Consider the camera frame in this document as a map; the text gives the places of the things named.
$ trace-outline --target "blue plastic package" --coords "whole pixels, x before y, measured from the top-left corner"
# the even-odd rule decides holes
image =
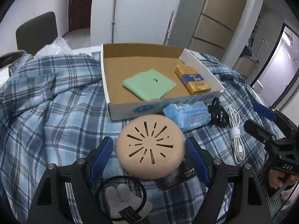
[[[170,104],[163,109],[165,116],[174,121],[182,132],[208,124],[211,115],[203,101],[192,105]]]

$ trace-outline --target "round beige object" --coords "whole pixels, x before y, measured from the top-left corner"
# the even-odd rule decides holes
[[[162,115],[134,119],[118,136],[116,155],[121,166],[140,179],[159,179],[176,170],[185,155],[180,128]]]

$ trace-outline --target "blue plaid fabric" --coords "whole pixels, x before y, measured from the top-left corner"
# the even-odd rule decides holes
[[[253,119],[276,133],[273,124],[261,119],[252,109],[255,96],[245,80],[235,71],[206,54],[195,53],[221,81],[226,91],[220,97],[224,108],[230,104],[241,116],[241,138],[246,158],[256,172],[262,169],[265,151],[262,144],[245,133],[243,124]],[[23,55],[11,78],[0,90],[0,193],[13,214],[26,223],[30,203],[46,166],[72,164],[98,147],[105,136],[114,142],[129,120],[112,122],[108,116],[99,53],[58,55],[34,58]],[[235,165],[229,127],[206,126],[186,132],[194,136],[202,148],[226,164]],[[120,166],[115,149],[105,168],[103,178],[128,175]],[[167,191],[155,181],[142,182],[153,210],[145,222],[191,223],[199,210],[206,187],[194,177]],[[129,183],[132,189],[140,190]],[[219,217],[228,210],[232,184],[228,185]],[[69,201],[76,222],[73,195]]]

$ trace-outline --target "white cable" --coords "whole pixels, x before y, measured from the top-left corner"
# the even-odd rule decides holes
[[[244,144],[240,138],[240,114],[233,105],[228,107],[229,124],[231,126],[230,134],[233,141],[234,159],[237,165],[245,159]]]

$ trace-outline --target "human hand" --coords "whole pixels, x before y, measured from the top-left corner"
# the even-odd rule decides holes
[[[283,172],[276,171],[274,169],[270,169],[269,176],[268,176],[270,187],[275,188],[275,189],[281,188],[283,186],[283,182],[280,178],[283,178],[284,175],[285,175],[285,173],[283,173]],[[292,178],[292,180],[289,185],[293,185],[293,184],[297,183],[299,180],[299,175],[297,175],[297,176],[291,175],[290,177]]]

